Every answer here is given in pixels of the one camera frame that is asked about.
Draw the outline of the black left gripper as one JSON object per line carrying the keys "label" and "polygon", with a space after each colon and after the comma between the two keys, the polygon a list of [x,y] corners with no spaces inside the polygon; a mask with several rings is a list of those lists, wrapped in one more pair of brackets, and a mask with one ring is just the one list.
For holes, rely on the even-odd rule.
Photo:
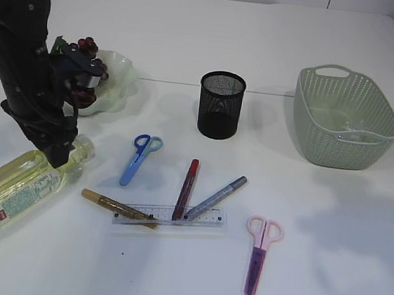
{"label": "black left gripper", "polygon": [[17,108],[4,100],[1,108],[15,120],[25,137],[46,156],[52,167],[58,168],[68,162],[79,131],[76,115],[65,116],[62,110],[45,111],[31,100],[22,100]]}

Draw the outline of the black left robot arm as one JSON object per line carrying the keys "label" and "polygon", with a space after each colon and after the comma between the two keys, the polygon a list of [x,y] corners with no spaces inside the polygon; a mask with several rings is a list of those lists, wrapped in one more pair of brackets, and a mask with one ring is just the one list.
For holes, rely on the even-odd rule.
{"label": "black left robot arm", "polygon": [[0,0],[1,108],[40,150],[50,165],[67,163],[78,135],[77,118],[66,116],[64,101],[76,105],[70,82],[57,77],[46,39],[50,0]]}

